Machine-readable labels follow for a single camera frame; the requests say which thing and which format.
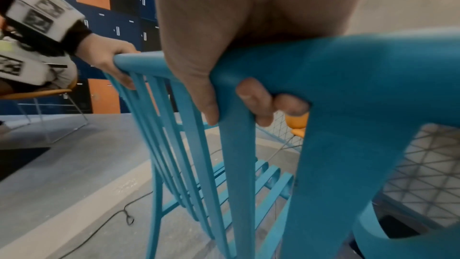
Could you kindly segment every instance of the orange chair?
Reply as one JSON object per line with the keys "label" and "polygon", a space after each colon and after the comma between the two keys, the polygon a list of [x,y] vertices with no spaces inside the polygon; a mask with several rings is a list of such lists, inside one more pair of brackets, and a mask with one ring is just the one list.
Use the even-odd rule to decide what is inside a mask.
{"label": "orange chair", "polygon": [[[45,134],[45,138],[46,138],[46,141],[48,143],[55,143],[57,141],[59,141],[60,139],[64,138],[64,137],[67,137],[68,135],[70,135],[71,133],[75,132],[76,130],[86,126],[88,124],[88,119],[86,118],[85,114],[80,110],[80,108],[75,104],[75,102],[73,101],[73,99],[68,95],[69,93],[72,92],[72,89],[77,86],[77,78],[75,78],[75,80],[68,86],[67,89],[53,89],[53,90],[46,90],[46,91],[36,91],[36,92],[27,92],[27,93],[13,93],[13,94],[7,94],[7,95],[2,95],[0,96],[0,100],[23,100],[23,99],[33,99],[34,100],[34,103],[32,104],[29,104],[29,103],[16,103],[16,105],[18,106],[19,110],[21,111],[21,113],[23,115],[25,115],[25,117],[29,120],[29,124],[32,123],[32,121],[30,120],[29,116],[27,115],[27,113],[23,110],[23,108],[21,106],[35,106],[36,109],[37,109],[37,113],[38,115],[40,116],[40,122],[42,124],[42,127],[43,127],[43,130],[44,130],[44,134]],[[37,98],[40,98],[40,97],[46,97],[46,96],[55,96],[55,95],[63,95],[64,98],[70,100],[70,102],[72,102],[71,105],[52,105],[52,106],[74,106],[78,112],[83,116],[83,118],[85,119],[85,123],[72,129],[72,131],[66,133],[65,135],[51,141],[50,137],[49,137],[49,131],[46,127],[46,124],[45,124],[45,121],[43,120],[43,116],[42,116],[42,111],[40,110],[40,105],[37,101]]]}
{"label": "orange chair", "polygon": [[284,149],[290,149],[290,148],[295,148],[295,147],[300,147],[301,145],[298,146],[290,146],[290,147],[284,147],[286,146],[294,137],[300,137],[303,139],[305,136],[305,128],[307,127],[307,122],[308,122],[308,115],[309,113],[304,114],[301,117],[292,117],[288,115],[284,115],[286,119],[286,124],[288,127],[291,128],[291,134],[292,137],[289,138],[282,146],[281,148],[278,149],[267,161],[270,161],[276,154],[278,154],[279,151],[284,150]]}

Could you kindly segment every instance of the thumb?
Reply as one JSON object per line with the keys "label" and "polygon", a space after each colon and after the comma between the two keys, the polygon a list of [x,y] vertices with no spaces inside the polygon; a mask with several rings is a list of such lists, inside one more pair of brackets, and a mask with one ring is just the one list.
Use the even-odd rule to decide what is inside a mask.
{"label": "thumb", "polygon": [[199,111],[205,114],[209,125],[214,126],[219,121],[219,108],[216,92],[208,76],[187,76],[181,80]]}

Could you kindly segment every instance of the floor mat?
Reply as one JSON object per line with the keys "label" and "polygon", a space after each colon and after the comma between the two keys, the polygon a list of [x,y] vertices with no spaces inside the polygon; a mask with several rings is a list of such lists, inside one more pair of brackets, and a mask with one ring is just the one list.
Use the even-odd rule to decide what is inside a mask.
{"label": "floor mat", "polygon": [[0,181],[32,162],[50,148],[0,150]]}

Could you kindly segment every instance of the chair seat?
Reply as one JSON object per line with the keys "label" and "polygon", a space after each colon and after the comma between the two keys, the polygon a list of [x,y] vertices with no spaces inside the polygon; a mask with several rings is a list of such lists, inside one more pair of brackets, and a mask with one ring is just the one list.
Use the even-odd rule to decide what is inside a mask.
{"label": "chair seat", "polygon": [[305,136],[305,129],[292,129],[291,134],[297,137],[301,137],[303,139],[303,137]]}
{"label": "chair seat", "polygon": [[26,92],[26,93],[13,93],[0,96],[0,100],[18,100],[18,99],[29,99],[29,98],[39,98],[45,96],[53,96],[64,93],[72,92],[71,89],[53,89],[46,91],[37,91],[37,92]]}

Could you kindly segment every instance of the hand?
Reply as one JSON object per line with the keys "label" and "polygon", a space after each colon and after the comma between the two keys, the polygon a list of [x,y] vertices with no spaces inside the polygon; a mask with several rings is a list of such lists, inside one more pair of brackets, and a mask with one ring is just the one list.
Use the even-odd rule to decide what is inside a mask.
{"label": "hand", "polygon": [[131,43],[91,34],[80,43],[75,55],[88,64],[112,75],[126,88],[134,90],[135,87],[131,78],[115,66],[114,55],[138,52]]}
{"label": "hand", "polygon": [[[210,125],[219,111],[209,74],[230,47],[342,34],[358,0],[156,0],[161,44],[168,67],[188,89]],[[282,110],[309,110],[297,97],[272,97],[255,79],[236,88],[260,126]]]}

